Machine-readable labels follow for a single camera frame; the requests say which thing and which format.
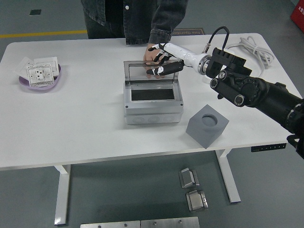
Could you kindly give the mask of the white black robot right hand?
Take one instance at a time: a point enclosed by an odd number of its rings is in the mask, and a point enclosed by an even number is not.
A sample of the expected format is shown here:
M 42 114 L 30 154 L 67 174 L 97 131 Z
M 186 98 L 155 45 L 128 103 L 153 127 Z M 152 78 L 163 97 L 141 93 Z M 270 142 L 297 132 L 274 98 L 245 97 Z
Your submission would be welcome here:
M 151 46 L 148 51 L 152 52 L 154 50 L 159 50 L 157 56 L 153 60 L 157 62 L 161 56 L 163 58 L 160 61 L 160 67 L 147 69 L 146 73 L 149 76 L 165 76 L 172 73 L 179 72 L 183 69 L 184 66 L 192 67 L 195 72 L 205 75 L 206 74 L 206 65 L 208 62 L 208 54 L 195 54 L 194 52 L 177 46 L 172 43 L 159 43 Z M 172 62 L 168 64 L 163 64 L 164 61 L 168 60 L 170 57 L 175 57 L 179 59 L 178 62 Z

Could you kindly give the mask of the person's left hand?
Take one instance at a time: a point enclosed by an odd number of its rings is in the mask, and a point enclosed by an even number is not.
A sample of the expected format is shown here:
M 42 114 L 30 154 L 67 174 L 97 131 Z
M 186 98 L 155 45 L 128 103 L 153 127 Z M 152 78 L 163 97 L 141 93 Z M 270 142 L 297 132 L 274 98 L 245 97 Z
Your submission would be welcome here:
M 154 49 L 152 51 L 149 51 L 149 49 L 152 48 L 154 45 L 156 45 L 156 44 L 149 43 L 147 45 L 146 51 L 145 51 L 144 56 L 143 56 L 143 61 L 149 61 L 149 62 L 151 62 L 151 61 L 153 61 L 157 57 L 158 53 L 160 52 L 160 49 Z M 161 55 L 159 57 L 159 61 L 161 61 L 164 57 L 166 57 L 166 56 Z

